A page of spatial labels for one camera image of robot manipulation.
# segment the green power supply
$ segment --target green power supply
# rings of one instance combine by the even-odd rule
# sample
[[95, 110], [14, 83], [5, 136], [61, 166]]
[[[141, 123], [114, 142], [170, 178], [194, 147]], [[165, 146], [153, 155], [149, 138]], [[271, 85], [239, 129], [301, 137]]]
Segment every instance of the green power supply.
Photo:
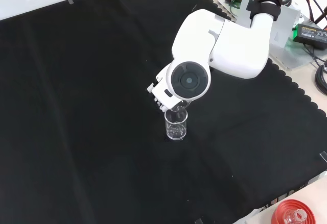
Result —
[[298, 24], [293, 32], [293, 41], [311, 45], [317, 49], [327, 48], [327, 31]]

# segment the label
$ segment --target label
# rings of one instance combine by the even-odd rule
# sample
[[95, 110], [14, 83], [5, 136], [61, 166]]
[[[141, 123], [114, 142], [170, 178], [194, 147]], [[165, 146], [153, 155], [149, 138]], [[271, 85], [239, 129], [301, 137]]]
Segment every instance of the label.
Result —
[[310, 27], [302, 27], [301, 35], [327, 42], [327, 33], [323, 30], [317, 30]]

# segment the red lid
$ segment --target red lid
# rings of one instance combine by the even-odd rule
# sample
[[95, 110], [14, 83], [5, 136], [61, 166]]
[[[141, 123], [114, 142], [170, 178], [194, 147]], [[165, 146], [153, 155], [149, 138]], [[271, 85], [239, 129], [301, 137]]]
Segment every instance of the red lid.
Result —
[[303, 209], [304, 211], [306, 211], [308, 215], [305, 224], [316, 223], [315, 216], [313, 215], [312, 211], [307, 205], [305, 205], [304, 203], [298, 200], [285, 200], [278, 205], [277, 209], [273, 213], [271, 218], [271, 224], [285, 224], [284, 222], [285, 212], [288, 210], [298, 210], [298, 209]]

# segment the black cloth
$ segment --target black cloth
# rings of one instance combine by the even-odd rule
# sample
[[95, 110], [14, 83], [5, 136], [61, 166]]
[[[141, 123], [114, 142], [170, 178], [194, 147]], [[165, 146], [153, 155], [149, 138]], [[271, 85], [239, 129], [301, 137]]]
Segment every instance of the black cloth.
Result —
[[0, 223], [233, 223], [326, 168], [325, 113], [270, 60], [213, 71], [166, 139], [146, 87], [211, 0], [73, 1], [0, 22]]

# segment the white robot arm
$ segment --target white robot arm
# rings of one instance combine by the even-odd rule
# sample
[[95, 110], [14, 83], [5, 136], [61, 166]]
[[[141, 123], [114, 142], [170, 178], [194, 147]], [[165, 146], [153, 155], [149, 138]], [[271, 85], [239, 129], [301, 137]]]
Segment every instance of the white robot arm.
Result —
[[[148, 92], [165, 112], [208, 91], [209, 67], [243, 79], [256, 77], [267, 62], [273, 20], [270, 14], [257, 14], [247, 29], [207, 10], [192, 13], [175, 38], [174, 61], [156, 76], [158, 83], [151, 84]], [[249, 51], [252, 46], [255, 55]]]

